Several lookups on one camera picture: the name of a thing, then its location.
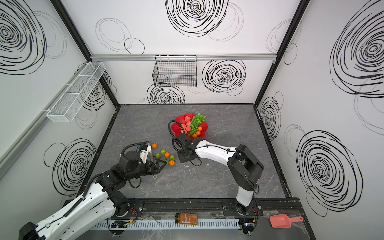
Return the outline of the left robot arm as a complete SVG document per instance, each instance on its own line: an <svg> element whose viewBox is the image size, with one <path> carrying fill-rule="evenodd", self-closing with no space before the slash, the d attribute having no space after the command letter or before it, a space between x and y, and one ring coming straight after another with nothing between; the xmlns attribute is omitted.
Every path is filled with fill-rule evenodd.
<svg viewBox="0 0 384 240"><path fill-rule="evenodd" d="M65 207L37 224L28 222L21 227L19 239L73 240L107 218L136 214L120 189L132 179L160 173L168 164L163 160L134 160L112 166L92 177L84 192Z"/></svg>

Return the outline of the red flower-shaped bowl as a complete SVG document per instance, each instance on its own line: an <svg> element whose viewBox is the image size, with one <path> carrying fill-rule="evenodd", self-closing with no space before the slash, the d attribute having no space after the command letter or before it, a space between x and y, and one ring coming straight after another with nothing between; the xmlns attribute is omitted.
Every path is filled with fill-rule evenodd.
<svg viewBox="0 0 384 240"><path fill-rule="evenodd" d="M206 123L206 117L202 114L187 113L176 118L176 122L171 124L171 130L175 137L185 134L190 139L204 139L209 125Z"/></svg>

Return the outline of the green grape bunch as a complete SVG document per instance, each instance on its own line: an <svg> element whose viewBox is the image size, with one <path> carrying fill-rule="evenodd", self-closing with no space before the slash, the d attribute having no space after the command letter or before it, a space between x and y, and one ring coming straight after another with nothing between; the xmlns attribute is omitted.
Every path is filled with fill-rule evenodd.
<svg viewBox="0 0 384 240"><path fill-rule="evenodd" d="M189 132L189 136L192 137L193 134L196 134L196 132L198 131L198 127L202 127L202 124L205 123L205 119L206 117L202 114L197 114L195 115L193 118L192 118L192 121L191 121L191 124L190 124L190 127L192 128L191 131Z"/></svg>

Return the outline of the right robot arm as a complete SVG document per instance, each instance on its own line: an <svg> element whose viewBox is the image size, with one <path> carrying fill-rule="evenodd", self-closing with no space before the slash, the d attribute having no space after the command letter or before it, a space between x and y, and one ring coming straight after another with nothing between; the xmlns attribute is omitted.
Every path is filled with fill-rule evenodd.
<svg viewBox="0 0 384 240"><path fill-rule="evenodd" d="M238 184L238 213L245 216L252 210L256 188L265 167L247 146L220 146L200 138L192 140L183 134L173 136L172 144L181 163L208 159L227 166Z"/></svg>

